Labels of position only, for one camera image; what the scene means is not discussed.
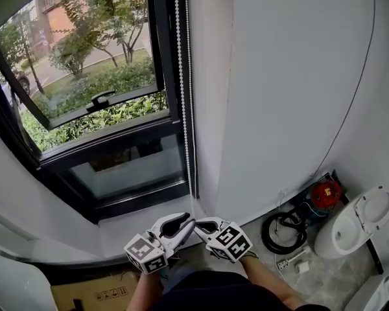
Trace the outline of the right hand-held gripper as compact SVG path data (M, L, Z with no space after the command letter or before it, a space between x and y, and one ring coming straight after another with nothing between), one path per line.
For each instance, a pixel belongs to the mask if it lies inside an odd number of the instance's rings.
M194 232L206 244L206 249L219 259L232 263L237 262L253 247L250 239L237 224L230 224L230 221L218 216L197 220Z

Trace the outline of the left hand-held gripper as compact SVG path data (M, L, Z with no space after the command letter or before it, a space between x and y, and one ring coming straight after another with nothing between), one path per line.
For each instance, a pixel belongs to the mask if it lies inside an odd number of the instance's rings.
M189 213L169 214L158 219L150 230L136 234L123 248L129 261L144 274L168 268L169 259L195 229L195 220L188 219Z

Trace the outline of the person's left forearm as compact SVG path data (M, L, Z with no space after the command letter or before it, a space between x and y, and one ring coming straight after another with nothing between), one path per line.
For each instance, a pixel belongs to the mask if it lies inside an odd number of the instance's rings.
M147 311L162 295L159 273L142 273L126 311Z

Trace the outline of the person's right forearm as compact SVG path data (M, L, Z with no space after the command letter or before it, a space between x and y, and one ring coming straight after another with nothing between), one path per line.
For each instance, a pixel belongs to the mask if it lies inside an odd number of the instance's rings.
M290 310L296 310L307 304L285 281L269 270L258 258L243 256L240 262L251 283L271 291Z

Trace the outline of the person's blue jeans leg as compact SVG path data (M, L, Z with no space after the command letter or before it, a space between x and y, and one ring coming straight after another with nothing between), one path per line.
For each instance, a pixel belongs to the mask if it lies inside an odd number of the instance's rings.
M196 268L187 260L179 260L171 269L167 268L162 274L163 293L172 290L184 278L195 271Z

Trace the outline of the person's black shirt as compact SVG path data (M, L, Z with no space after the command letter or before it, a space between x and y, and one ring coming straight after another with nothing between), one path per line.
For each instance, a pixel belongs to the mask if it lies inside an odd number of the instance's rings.
M202 270L175 284L147 311L293 311L270 290L238 273ZM330 311L306 304L295 311Z

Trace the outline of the white plastic rod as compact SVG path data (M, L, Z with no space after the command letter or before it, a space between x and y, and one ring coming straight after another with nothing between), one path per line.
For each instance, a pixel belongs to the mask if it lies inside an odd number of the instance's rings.
M305 246L305 247L303 247L303 249L300 252L298 252L294 256L290 257L287 260L287 262L291 263L293 260L296 260L296 259L300 258L301 256L306 255L306 254L308 254L310 252L311 252L311 247L310 246Z

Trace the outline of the closed brown cardboard box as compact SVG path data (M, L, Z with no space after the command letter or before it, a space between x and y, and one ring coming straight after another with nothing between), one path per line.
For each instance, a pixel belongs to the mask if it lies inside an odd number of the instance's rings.
M58 311L126 311L138 279L135 271L111 271L52 285L51 292Z

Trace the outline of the white toilet with raised lid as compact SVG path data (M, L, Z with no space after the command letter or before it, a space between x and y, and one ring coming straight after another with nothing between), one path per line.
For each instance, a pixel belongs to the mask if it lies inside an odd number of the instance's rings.
M363 246L389 222L389 187L378 186L349 201L319 230L314 252L339 259Z

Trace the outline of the red topped vacuum cleaner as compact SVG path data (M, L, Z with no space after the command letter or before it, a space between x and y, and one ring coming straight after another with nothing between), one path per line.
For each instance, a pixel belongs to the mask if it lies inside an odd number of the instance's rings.
M322 219L329 216L342 196L341 186L333 180L315 183L307 192L303 199L305 209L309 214Z

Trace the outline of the black open window sash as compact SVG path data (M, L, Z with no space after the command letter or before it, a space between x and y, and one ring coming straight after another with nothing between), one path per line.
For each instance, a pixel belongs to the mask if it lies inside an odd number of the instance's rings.
M0 101L53 130L163 93L151 0L32 0L0 26ZM115 90L109 106L86 111Z

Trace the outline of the white plastic basin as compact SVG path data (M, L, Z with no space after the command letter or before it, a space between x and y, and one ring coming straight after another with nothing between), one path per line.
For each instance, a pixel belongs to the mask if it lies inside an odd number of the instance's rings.
M58 311L51 285L35 266L0 256L0 311Z

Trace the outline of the white toilet with open seat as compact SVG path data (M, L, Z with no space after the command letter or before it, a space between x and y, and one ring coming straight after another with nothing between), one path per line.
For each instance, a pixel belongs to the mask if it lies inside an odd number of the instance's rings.
M344 311L389 311L389 274L370 277Z

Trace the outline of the black window frame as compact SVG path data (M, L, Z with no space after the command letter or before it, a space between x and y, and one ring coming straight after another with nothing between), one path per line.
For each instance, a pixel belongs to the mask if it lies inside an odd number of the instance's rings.
M0 101L0 140L12 159L97 223L194 190L187 0L154 5L163 93L53 130L20 124Z

